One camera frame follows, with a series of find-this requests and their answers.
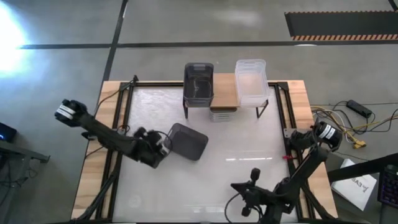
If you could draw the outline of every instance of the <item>concrete floor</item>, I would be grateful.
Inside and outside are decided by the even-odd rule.
[[[108,49],[14,50],[17,44],[108,44],[122,0],[0,2],[0,122],[19,131],[16,143],[51,160],[16,197],[11,223],[50,223],[70,218],[87,142],[80,129],[53,118],[64,98],[94,110]],[[290,40],[283,12],[391,10],[387,0],[178,1],[130,0],[119,43]],[[181,80],[187,62],[211,62],[233,72],[243,58],[267,61],[268,79],[303,79],[313,104],[354,99],[398,101],[398,45],[118,49],[110,80]],[[398,105],[369,106],[384,119]],[[346,110],[354,124],[361,117]],[[346,142],[340,152],[374,159],[397,152],[398,126]]]

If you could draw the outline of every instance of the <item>bright light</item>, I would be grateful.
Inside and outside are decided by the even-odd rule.
[[[23,51],[16,48],[25,44],[24,35],[17,22],[12,18],[11,10],[0,2],[0,72],[11,71],[18,67]],[[0,73],[0,78],[7,74]]]

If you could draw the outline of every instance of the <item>wooden table frame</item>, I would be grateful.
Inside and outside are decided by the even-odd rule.
[[[229,99],[236,99],[236,93],[229,93],[227,90],[230,88],[224,88],[227,85],[232,85],[232,83],[230,82],[230,78],[228,78],[228,80],[226,78],[221,78],[230,77],[231,75],[233,74],[215,74],[215,77],[220,78],[218,81],[217,78],[215,78],[215,82],[219,82],[220,84],[222,83],[222,85],[215,84],[215,99],[213,100],[212,106],[227,106],[222,100],[223,96],[227,96]],[[284,90],[278,91],[281,96],[279,100],[283,108],[282,110],[280,110],[280,117],[284,118],[283,121],[281,120],[282,126],[284,126],[285,128],[308,129],[309,126],[313,124],[313,119],[310,111],[307,93],[305,91],[304,82],[302,80],[270,82],[272,82],[273,84],[275,83],[275,87],[277,87],[277,89],[281,87],[281,89]],[[102,100],[103,98],[120,89],[121,85],[122,82],[104,82],[99,100]],[[137,82],[137,86],[154,85],[182,86],[182,82]],[[98,110],[96,119],[112,128],[117,128],[120,124],[127,124],[129,108],[131,105],[131,95],[132,88],[105,101]],[[97,142],[89,143],[87,153],[90,153],[98,147],[99,144]],[[95,195],[98,193],[101,183],[106,180],[106,177],[115,168],[115,165],[116,168],[120,168],[121,157],[121,154],[117,154],[116,152],[111,152],[103,149],[87,158],[82,169],[80,184],[78,192],[76,194],[75,204],[72,212],[72,218],[78,217],[91,203]],[[291,165],[289,167],[289,170],[291,171],[291,168],[294,169],[294,166],[297,166],[298,162],[290,162]],[[320,203],[326,208],[326,210],[334,217],[337,217],[336,208],[333,201],[333,196],[331,194],[324,164],[320,165],[319,168],[313,173],[311,178],[309,178],[308,180],[308,184],[311,191],[314,193]],[[116,198],[115,196],[116,191],[110,189],[104,200],[103,209],[96,212],[95,216],[93,217],[107,217],[111,219],[113,214],[113,206],[109,207],[109,204],[114,204],[114,199]],[[318,217],[316,212],[315,214],[313,213],[311,207],[309,207],[308,209],[307,200],[303,193],[300,194],[300,205],[297,208],[302,213],[303,218]]]

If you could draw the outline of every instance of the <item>table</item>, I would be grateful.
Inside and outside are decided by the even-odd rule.
[[[297,128],[308,129],[310,125],[313,124],[313,118],[311,114],[310,104],[308,102],[307,91],[305,89],[303,80],[281,80],[282,82],[287,82],[289,85],[290,99],[292,101],[293,111],[295,115],[295,122]],[[109,81],[104,82],[101,95],[99,100],[111,95],[119,89],[119,81]],[[236,91],[234,90],[234,74],[233,73],[216,73],[214,78],[214,92],[215,97],[211,106],[223,107],[238,105],[236,99]],[[116,109],[117,95],[106,100],[98,110],[96,119],[101,121],[105,125],[111,127],[113,123],[114,113]],[[124,108],[126,102],[123,101],[121,108],[120,120],[123,118]],[[286,122],[289,123],[289,116],[286,117]],[[98,142],[90,142],[86,153],[90,153],[95,149],[99,148]],[[72,218],[76,218],[81,215],[86,207],[95,198],[96,194],[100,190],[101,180],[104,171],[104,163],[106,158],[106,149],[102,149],[97,153],[91,155],[86,159],[83,164],[80,183],[78,191],[76,193],[75,203],[72,211]],[[337,217],[336,207],[331,194],[331,189],[328,181],[328,176],[326,173],[325,165],[322,164],[313,173],[311,178],[308,180],[311,191],[317,197],[319,202],[326,208],[326,210]],[[109,200],[110,190],[108,191],[105,201]],[[305,200],[303,200],[303,195],[300,196],[302,205],[305,205]],[[108,203],[104,204],[102,215],[105,216],[108,211]],[[303,216],[308,217],[308,211],[303,209]]]

